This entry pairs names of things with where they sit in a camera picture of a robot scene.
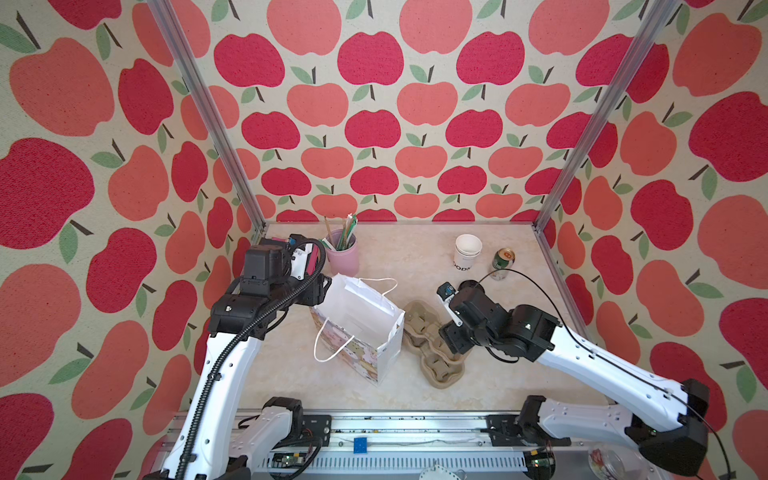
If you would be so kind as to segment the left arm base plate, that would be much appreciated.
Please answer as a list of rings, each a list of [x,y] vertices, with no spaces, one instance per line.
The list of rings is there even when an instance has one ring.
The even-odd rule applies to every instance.
[[[332,420],[331,415],[303,415],[300,419],[294,418],[290,423],[288,436],[278,442],[274,449],[310,444],[327,447],[330,442]]]

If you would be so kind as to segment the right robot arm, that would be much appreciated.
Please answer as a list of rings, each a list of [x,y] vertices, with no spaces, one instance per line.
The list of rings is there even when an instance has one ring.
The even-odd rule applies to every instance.
[[[474,347],[559,370],[612,399],[608,406],[567,404],[530,395],[511,427],[515,442],[544,445],[581,438],[622,445],[670,473],[692,477],[708,451],[709,389],[645,371],[571,332],[556,316],[491,300],[478,283],[444,283],[437,295],[451,320],[440,330],[454,354]]]

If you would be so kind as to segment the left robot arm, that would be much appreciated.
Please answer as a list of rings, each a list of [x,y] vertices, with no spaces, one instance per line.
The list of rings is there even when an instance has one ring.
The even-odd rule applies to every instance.
[[[331,286],[323,274],[326,251],[317,239],[293,234],[262,239],[245,254],[244,267],[210,309],[201,378],[170,454],[152,479],[249,479],[259,462],[282,446],[322,440],[307,434],[298,399],[273,397],[238,437],[232,435],[245,380],[266,336],[291,306],[321,304]]]

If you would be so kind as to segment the white paper gift bag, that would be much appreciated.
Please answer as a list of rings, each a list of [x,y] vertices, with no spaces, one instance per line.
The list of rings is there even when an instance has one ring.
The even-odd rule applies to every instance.
[[[314,360],[339,358],[370,383],[381,384],[403,343],[405,311],[390,299],[397,286],[391,277],[335,275],[323,303],[310,309],[317,327]]]

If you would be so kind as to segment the cardboard cup carrier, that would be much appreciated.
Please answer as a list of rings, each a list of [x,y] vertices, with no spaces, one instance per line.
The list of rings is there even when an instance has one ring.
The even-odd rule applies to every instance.
[[[437,389],[457,383],[465,372],[467,354],[453,354],[440,336],[445,325],[439,313],[422,300],[409,302],[404,309],[404,346],[420,356],[420,368]]]

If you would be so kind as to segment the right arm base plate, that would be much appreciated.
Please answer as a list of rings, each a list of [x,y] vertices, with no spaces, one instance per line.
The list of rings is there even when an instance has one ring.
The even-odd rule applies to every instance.
[[[485,421],[484,432],[494,447],[567,447],[572,444],[569,437],[555,438],[538,424],[519,423],[514,414],[488,415]]]

